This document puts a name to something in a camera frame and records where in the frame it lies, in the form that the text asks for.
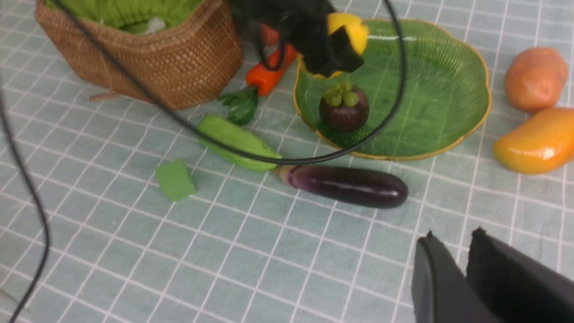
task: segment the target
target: green plate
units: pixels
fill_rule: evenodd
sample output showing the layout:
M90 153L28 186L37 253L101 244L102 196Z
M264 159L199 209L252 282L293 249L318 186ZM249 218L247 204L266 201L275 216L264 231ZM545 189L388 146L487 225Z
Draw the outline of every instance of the green plate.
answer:
M389 21L368 20L365 64L350 74L319 79L297 69L293 100L299 116L320 137L346 148L366 137L387 116L400 81L399 49ZM403 20L408 78L398 114L372 142L353 155L372 159L409 160L451 149L486 120L492 97L488 69L481 55L440 27ZM352 133L331 130L319 117L326 87L347 79L363 89L370 103L367 124Z

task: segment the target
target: woven basket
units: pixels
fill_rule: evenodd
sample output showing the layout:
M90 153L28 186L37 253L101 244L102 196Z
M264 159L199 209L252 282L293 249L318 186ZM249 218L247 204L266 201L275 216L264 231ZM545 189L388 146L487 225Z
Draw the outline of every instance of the woven basket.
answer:
M82 79L119 94L149 102L58 10L37 0L35 18L72 70ZM181 25L139 36L92 21L88 29L146 87L173 110L211 101L243 63L226 0L204 0Z

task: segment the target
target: potato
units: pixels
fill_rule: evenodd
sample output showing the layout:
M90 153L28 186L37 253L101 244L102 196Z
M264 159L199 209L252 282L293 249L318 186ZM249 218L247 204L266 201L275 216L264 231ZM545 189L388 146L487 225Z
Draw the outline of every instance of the potato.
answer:
M568 77L558 50L534 47L519 53L504 78L506 97L515 108L535 113L554 107Z

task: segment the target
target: yellow mango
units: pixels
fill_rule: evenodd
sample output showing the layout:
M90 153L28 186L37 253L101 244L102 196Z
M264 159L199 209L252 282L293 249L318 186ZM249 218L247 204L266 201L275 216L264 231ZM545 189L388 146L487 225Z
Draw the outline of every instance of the yellow mango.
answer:
M349 35L349 40L351 41L351 47L359 55L363 55L367 49L367 44L369 43L369 27L364 23L364 21L354 14L335 12L327 16L327 28L329 34L334 33L337 29L344 27L345 31ZM303 71L307 71L305 63L303 63L302 56L299 57L301 60L301 68ZM342 71L337 71L333 73L329 78L335 78L341 75ZM325 77L319 74L314 75L317 78L324 79Z
M543 174L574 159L574 109L544 109L493 146L506 168L523 174Z

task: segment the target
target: green leaf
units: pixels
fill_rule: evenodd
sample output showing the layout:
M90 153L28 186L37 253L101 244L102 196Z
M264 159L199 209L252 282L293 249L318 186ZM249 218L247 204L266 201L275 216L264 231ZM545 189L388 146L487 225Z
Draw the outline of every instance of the green leaf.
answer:
M256 87L247 87L241 91L220 95L219 101L228 106L227 119L236 125L246 125L255 117L259 104Z
M255 108L252 106L232 106L227 113L227 119L236 125L246 125L255 117Z

